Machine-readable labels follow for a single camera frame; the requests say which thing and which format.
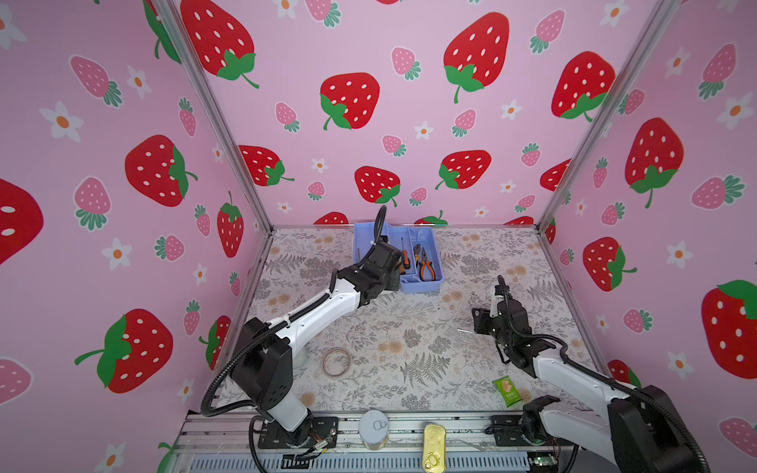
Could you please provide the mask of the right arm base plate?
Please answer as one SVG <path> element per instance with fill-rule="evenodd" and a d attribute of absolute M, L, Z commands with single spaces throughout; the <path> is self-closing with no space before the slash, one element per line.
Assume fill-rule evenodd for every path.
<path fill-rule="evenodd" d="M 529 439 L 522 425 L 522 415 L 509 413 L 494 415 L 484 433 L 493 436 L 498 447 L 571 447 L 572 443 L 554 437 Z"/>

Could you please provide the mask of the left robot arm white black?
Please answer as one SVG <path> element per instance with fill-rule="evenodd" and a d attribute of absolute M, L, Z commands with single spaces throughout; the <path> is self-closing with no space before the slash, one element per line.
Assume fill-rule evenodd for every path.
<path fill-rule="evenodd" d="M 311 410 L 292 393 L 294 359 L 331 323 L 399 287 L 403 252 L 373 242 L 361 260 L 331 273 L 328 287 L 283 317 L 246 322 L 234 354 L 204 394 L 200 413 L 215 417 L 252 407 L 278 426 L 290 445 L 313 431 Z"/>

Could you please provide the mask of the small orange screwdriver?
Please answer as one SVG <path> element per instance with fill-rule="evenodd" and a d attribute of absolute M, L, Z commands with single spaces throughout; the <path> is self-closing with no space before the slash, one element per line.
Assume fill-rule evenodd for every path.
<path fill-rule="evenodd" d="M 406 274 L 407 270 L 411 268 L 411 263 L 410 263 L 408 251 L 406 249 L 406 245 L 404 244 L 404 238 L 400 239 L 400 246 L 402 250 L 402 264 L 401 264 L 400 273 Z"/>

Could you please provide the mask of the orange black combination pliers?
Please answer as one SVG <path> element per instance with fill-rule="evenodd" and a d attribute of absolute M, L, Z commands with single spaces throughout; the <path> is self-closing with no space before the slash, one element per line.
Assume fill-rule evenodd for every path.
<path fill-rule="evenodd" d="M 433 266 L 432 260 L 429 258 L 427 254 L 426 248 L 424 248 L 424 254 L 422 257 L 422 276 L 419 277 L 422 282 L 435 282 L 437 280 L 437 273 Z"/>

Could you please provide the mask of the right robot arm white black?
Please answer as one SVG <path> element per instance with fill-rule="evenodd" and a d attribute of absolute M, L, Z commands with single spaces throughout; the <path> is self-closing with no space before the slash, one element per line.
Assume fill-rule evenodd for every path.
<path fill-rule="evenodd" d="M 496 295 L 490 309 L 471 314 L 474 332 L 491 336 L 505 362 L 583 405 L 577 409 L 555 395 L 528 402 L 520 417 L 528 443 L 563 439 L 622 472 L 710 471 L 702 447 L 663 390 L 619 382 L 574 361 L 564 340 L 531 330 L 528 312 L 510 296 Z"/>

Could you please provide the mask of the white pink blue tool box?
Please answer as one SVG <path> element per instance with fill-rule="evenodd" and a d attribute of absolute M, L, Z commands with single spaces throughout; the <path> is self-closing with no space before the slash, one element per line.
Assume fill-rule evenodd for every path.
<path fill-rule="evenodd" d="M 430 228 L 396 227 L 384 224 L 384 228 L 382 228 L 382 236 L 387 237 L 388 243 L 398 250 L 401 250 L 400 239 L 404 238 L 404 244 L 408 251 L 411 268 L 407 270 L 406 274 L 400 273 L 400 291 L 408 294 L 438 293 L 440 291 L 445 277 L 434 233 Z M 426 248 L 427 254 L 432 260 L 437 273 L 437 280 L 435 282 L 422 282 L 418 277 L 413 255 L 415 244 L 421 244 L 423 248 Z"/>

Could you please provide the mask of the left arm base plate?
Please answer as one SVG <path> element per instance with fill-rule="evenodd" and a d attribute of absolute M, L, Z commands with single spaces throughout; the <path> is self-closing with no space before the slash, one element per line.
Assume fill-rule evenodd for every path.
<path fill-rule="evenodd" d="M 336 447 L 339 418 L 333 416 L 309 416 L 303 426 L 289 432 L 278 422 L 267 423 L 261 428 L 256 447 L 260 449 L 312 449 L 323 443 L 323 449 Z"/>

